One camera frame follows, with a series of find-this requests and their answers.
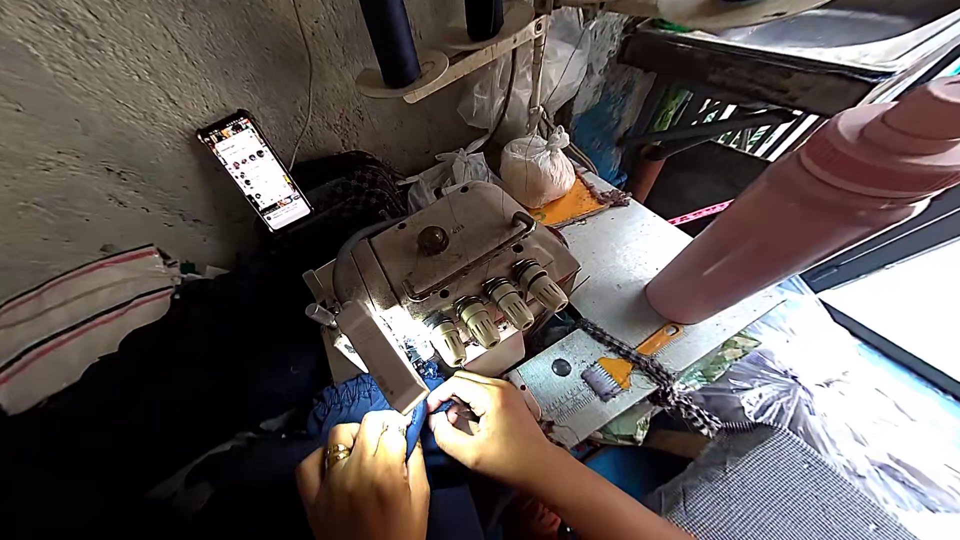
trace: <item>gold ring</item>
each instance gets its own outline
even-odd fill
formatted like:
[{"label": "gold ring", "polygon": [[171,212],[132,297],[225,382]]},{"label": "gold ring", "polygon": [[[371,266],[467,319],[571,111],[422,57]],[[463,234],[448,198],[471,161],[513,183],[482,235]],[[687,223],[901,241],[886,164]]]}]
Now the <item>gold ring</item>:
[{"label": "gold ring", "polygon": [[337,444],[326,449],[326,468],[329,469],[334,464],[347,459],[350,455],[350,449],[347,445]]}]

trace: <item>thread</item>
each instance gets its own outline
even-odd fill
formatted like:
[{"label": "thread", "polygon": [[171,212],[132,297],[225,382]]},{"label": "thread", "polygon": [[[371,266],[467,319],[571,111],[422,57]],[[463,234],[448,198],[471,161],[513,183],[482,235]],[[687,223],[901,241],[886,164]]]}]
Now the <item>thread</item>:
[{"label": "thread", "polygon": [[464,0],[467,35],[474,41],[486,41],[503,28],[503,0]]},{"label": "thread", "polygon": [[403,88],[420,76],[420,60],[403,0],[360,0],[383,82]]}]

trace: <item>smartphone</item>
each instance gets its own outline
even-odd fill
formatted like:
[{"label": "smartphone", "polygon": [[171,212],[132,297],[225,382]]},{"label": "smartphone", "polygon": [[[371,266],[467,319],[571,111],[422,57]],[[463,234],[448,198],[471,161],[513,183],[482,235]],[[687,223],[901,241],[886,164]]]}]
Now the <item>smartphone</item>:
[{"label": "smartphone", "polygon": [[197,138],[220,160],[271,232],[310,215],[310,204],[249,112],[241,109],[200,128]]}]

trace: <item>woman's hand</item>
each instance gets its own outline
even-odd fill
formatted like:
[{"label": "woman's hand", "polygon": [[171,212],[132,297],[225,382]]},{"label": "woman's hand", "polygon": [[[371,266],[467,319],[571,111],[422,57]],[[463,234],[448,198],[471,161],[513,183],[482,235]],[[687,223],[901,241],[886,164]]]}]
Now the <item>woman's hand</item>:
[{"label": "woman's hand", "polygon": [[509,382],[458,371],[427,396],[427,412],[454,396],[480,417],[479,422],[466,426],[470,433],[458,429],[463,426],[457,406],[446,414],[430,414],[427,422],[440,448],[470,469],[527,489],[531,482],[549,474],[547,457],[565,454],[543,435],[519,391]]},{"label": "woman's hand", "polygon": [[[315,537],[422,540],[430,486],[420,443],[404,462],[410,419],[368,412],[360,424],[330,430],[326,447],[297,468],[297,487]],[[347,449],[348,455],[338,449]]]}]

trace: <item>pink bottle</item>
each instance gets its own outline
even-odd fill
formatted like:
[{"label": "pink bottle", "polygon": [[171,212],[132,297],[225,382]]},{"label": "pink bottle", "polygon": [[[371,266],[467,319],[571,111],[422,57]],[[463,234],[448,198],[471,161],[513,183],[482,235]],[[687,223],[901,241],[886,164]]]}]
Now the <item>pink bottle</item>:
[{"label": "pink bottle", "polygon": [[770,165],[646,287],[683,324],[917,215],[960,184],[960,77],[845,110]]}]

